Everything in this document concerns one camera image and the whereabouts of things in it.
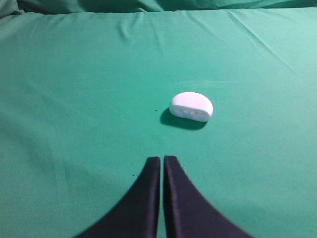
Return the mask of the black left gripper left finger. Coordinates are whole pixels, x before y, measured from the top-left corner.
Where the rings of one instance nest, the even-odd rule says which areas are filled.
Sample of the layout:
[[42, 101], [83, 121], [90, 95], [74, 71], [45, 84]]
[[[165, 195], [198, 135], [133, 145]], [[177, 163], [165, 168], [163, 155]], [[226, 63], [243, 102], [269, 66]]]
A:
[[133, 185], [80, 238], [155, 238], [160, 205], [160, 158], [150, 157]]

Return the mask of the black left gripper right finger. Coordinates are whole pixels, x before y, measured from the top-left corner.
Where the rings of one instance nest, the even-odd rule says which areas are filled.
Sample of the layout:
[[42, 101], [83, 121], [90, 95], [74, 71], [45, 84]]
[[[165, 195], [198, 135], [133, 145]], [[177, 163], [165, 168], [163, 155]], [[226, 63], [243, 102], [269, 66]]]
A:
[[163, 210], [168, 238], [250, 238], [196, 189], [177, 157], [165, 156]]

